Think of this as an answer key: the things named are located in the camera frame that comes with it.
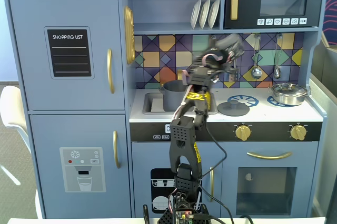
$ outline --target microwave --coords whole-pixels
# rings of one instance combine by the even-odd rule
[[[315,27],[322,0],[226,0],[225,29]]]

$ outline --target colorful tile backsplash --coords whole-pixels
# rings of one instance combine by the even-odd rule
[[[269,87],[275,83],[297,83],[303,50],[304,33],[284,33],[279,58],[281,78],[274,79],[276,33],[261,34],[260,53],[254,51],[254,34],[240,34],[244,43],[244,55],[237,59],[240,69],[238,82],[229,82],[229,74],[222,74],[213,88]],[[137,88],[159,88],[167,81],[175,80],[178,70],[187,69],[194,55],[208,48],[211,35],[152,35],[135,36]],[[227,35],[215,35],[222,39]],[[251,76],[255,56],[262,69],[258,80]]]

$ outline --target shopping list sign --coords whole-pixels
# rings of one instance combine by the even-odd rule
[[[54,77],[91,77],[86,29],[48,29],[47,37]]]

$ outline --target toy kitchen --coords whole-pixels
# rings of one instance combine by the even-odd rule
[[[144,204],[159,218],[175,186],[177,106],[165,106],[187,87],[169,84],[231,34],[242,55],[214,79],[207,119],[227,158],[202,186],[234,217],[310,216],[327,117],[309,78],[325,0],[5,3],[44,218],[141,218]],[[195,134],[206,172],[224,152]],[[204,192],[198,202],[228,217]]]

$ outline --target white table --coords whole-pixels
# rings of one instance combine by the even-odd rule
[[[221,219],[231,224],[230,219]],[[150,224],[157,224],[158,219],[150,219]],[[325,218],[300,219],[253,219],[254,224],[324,224]],[[235,224],[249,224],[247,219],[234,219]],[[143,218],[130,219],[10,219],[8,224],[144,224]]]

